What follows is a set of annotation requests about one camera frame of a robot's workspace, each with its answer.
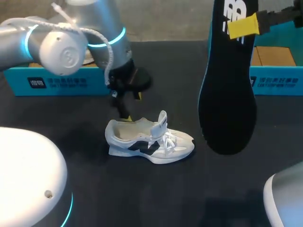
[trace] shoe sole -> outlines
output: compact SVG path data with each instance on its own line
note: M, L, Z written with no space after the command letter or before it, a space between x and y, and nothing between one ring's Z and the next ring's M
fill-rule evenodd
M189 152L186 155L179 156L179 157L176 157L176 158L161 159L161 158L151 157L151 156L149 156L147 154L144 154L144 153L141 153L139 151L128 151L128 150L125 150L125 149L122 149L122 148L118 149L118 148L109 147L108 154L112 155L112 156L118 156L118 157L141 156L141 157L147 158L148 160L150 160L154 164L168 164L168 163L177 162L181 159L186 158L191 152Z

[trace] shoe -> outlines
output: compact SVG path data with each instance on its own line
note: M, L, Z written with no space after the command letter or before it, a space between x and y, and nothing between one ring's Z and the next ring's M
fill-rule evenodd
M142 156L155 164L167 164L188 156L195 148L193 138L167 128L167 114L158 122L142 118L135 122L111 120L105 129L109 154L120 157Z

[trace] blue light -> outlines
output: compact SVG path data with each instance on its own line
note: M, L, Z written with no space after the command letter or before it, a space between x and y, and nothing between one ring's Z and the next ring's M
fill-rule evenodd
M34 30L36 27L38 27L38 26L39 26L39 25L32 26L32 27L30 28L30 30L27 32L27 35L25 36L25 40L24 40L25 51L26 51L27 55L28 55L31 59L33 59L33 57L30 55L30 52L29 52L29 49L28 49L28 40L29 40L29 37L30 37L30 35L32 34L33 30Z
M65 218L65 221L63 222L63 224L61 225L61 227L64 227L64 225L66 224L68 218L69 218L70 215L71 215L72 202L73 202L73 195L71 194L71 207L70 207L70 210L68 211L68 214L67 214L67 216L66 216L66 218Z
M109 42L109 44L114 44L116 42L118 42L120 39L123 38L123 36L126 33L126 28L124 27L121 34L119 36L117 36L117 38L113 39L112 41ZM88 44L89 47L105 47L106 44Z

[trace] blue box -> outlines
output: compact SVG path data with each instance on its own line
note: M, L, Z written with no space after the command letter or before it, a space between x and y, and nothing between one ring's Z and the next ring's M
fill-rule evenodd
M212 27L209 33L208 55ZM288 47L296 66L251 66L250 80L255 95L303 96L303 28L293 22L271 27L257 35L255 46Z
M4 71L16 96L104 96L104 71L82 67L69 76L56 76L42 67L17 67Z

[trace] shoe tongue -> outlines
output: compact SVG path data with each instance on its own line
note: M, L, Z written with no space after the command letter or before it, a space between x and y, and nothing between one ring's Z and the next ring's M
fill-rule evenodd
M158 122L151 128L151 136L154 138L158 138L162 136L167 129L167 114L165 111L161 111Z

